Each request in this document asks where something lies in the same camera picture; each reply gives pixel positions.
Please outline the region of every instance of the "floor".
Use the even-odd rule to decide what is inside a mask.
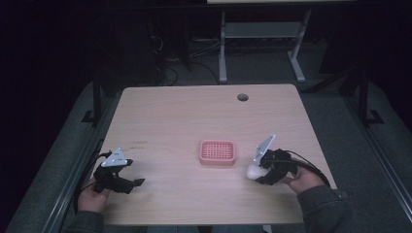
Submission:
[[[190,71],[173,56],[168,57],[163,85],[213,85],[219,73],[218,54],[211,50],[196,56],[196,52],[210,48],[212,44],[193,44]],[[294,78],[287,50],[292,42],[257,42],[235,44],[226,58],[226,84],[292,83],[298,90],[306,89],[329,77],[319,74],[319,67],[327,47],[326,42],[306,43],[298,60],[306,83]],[[312,122],[337,186],[350,195],[349,202],[357,214],[356,232],[412,232],[411,219],[402,209],[390,186],[376,148],[372,147],[369,134],[388,156],[405,189],[412,191],[412,135],[397,117],[385,94],[370,84],[369,109],[376,110],[384,124],[364,128],[353,109],[357,94],[343,98],[338,94],[342,81],[338,81],[317,93],[301,94],[303,104]],[[92,108],[92,88],[88,85],[79,97],[71,115],[54,142],[39,174],[27,192],[9,232],[40,232],[47,229],[65,228],[73,220],[71,206],[56,206],[64,199],[64,186],[70,180],[71,171],[78,164],[80,154],[89,154],[100,139],[104,139],[121,92],[116,96],[103,96],[103,117],[97,127],[81,123],[85,111]],[[61,207],[60,218],[50,217],[53,209]],[[138,232],[136,226],[106,226],[105,232]],[[273,232],[304,232],[303,224],[274,225]]]

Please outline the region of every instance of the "human hand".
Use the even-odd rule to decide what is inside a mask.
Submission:
[[[101,213],[104,210],[107,199],[109,198],[110,190],[104,189],[100,193],[95,192],[95,183],[95,178],[90,179],[90,181],[86,183],[84,190],[80,193],[78,199],[79,211]]]
[[[287,184],[296,194],[300,194],[301,192],[315,186],[325,185],[325,183],[320,177],[318,177],[318,175],[312,173],[306,168],[297,167],[297,173],[292,175],[293,178],[284,177],[279,181],[279,183]]]

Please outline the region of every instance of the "gray carpet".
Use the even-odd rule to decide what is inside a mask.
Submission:
[[[307,74],[306,83],[298,83],[294,79],[285,53],[287,48],[281,47],[244,56],[229,56],[227,84],[293,83],[298,89],[307,88],[326,77],[317,73],[325,47],[322,44],[309,44],[302,48],[298,59],[304,74]],[[216,55],[196,57],[193,61],[209,66],[215,74],[219,73]],[[192,64],[191,71],[179,63],[170,67],[179,74],[176,85],[216,84],[212,73],[201,65]],[[171,81],[175,78],[170,70],[166,75]],[[362,126],[348,107],[351,100],[337,94],[339,84],[334,83],[318,94],[302,94],[301,98],[337,186],[351,195],[349,202],[357,214],[356,232],[412,232],[412,224],[388,185]],[[98,139],[105,137],[119,98],[120,93],[114,98],[104,98],[105,115],[98,127],[92,128],[90,123],[80,123],[92,106],[91,86],[84,90],[16,212],[8,232],[42,231],[61,187],[70,176],[71,166],[82,150],[90,150],[89,147],[95,147]],[[372,125],[370,130],[411,191],[411,133],[392,111],[382,91],[373,84],[370,87],[369,107],[377,110],[385,121],[385,124]],[[68,207],[67,210],[63,228],[73,220],[72,208]],[[273,232],[304,232],[302,224],[275,225],[272,229]],[[137,230],[137,227],[105,228],[105,232]]]

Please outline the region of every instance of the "pink basket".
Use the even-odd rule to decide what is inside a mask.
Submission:
[[[200,163],[203,165],[231,166],[235,147],[232,141],[204,140],[200,144]]]

